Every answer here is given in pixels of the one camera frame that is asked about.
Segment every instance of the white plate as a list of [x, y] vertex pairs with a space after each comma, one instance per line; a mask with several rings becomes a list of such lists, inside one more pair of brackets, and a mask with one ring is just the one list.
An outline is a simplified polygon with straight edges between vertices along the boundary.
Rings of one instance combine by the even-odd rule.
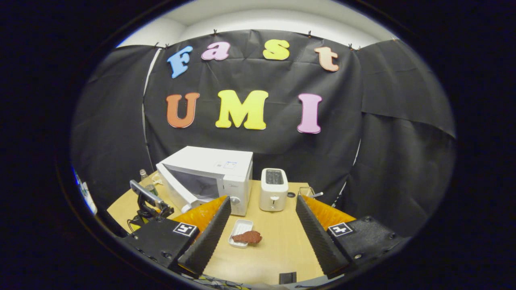
[[236, 236], [239, 234], [243, 234], [245, 232], [252, 231], [253, 229], [253, 222], [250, 220], [245, 219], [239, 219], [235, 222], [235, 226], [233, 227], [233, 231], [231, 232], [231, 235], [229, 236], [228, 242], [231, 246], [245, 249], [247, 248], [247, 243], [242, 242], [235, 242], [233, 241], [232, 236]]

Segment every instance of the letter m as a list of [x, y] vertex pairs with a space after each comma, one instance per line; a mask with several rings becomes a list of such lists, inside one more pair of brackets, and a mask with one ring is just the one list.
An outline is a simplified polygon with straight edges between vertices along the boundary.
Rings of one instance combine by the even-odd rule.
[[215, 122], [215, 126], [218, 128], [231, 127], [231, 121], [229, 120], [229, 115], [231, 115], [235, 127], [238, 128], [247, 115], [247, 121], [244, 123], [245, 128], [254, 130], [265, 129], [263, 108], [267, 97], [269, 97], [269, 93], [266, 91], [252, 91], [246, 100], [241, 103], [235, 91], [220, 91], [220, 116], [219, 120]]

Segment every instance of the toaster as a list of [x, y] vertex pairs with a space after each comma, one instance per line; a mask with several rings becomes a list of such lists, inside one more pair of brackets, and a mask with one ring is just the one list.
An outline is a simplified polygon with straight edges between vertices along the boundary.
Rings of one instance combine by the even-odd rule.
[[261, 183], [260, 209], [268, 212], [282, 211], [285, 208], [288, 193], [285, 171], [278, 168], [265, 168], [262, 170]]

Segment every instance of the blue letter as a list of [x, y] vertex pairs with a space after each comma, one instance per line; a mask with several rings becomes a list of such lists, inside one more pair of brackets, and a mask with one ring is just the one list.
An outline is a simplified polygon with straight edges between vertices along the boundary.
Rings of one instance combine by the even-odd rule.
[[167, 59], [172, 66], [172, 78], [176, 78], [188, 69], [188, 66], [184, 66], [183, 63], [186, 64], [190, 61], [188, 53], [192, 50], [193, 47], [189, 45]]

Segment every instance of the glass bottle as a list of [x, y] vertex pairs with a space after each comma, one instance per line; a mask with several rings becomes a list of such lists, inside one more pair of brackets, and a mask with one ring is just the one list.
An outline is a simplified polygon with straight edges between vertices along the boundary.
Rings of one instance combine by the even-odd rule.
[[154, 186], [154, 183], [152, 182], [152, 179], [150, 179], [149, 176], [147, 175], [147, 172], [145, 171], [145, 169], [141, 169], [140, 170], [140, 175], [141, 175], [141, 182], [140, 182], [140, 184], [143, 187], [145, 187], [146, 190], [150, 191], [152, 194], [157, 196], [158, 192], [156, 190], [156, 187]]

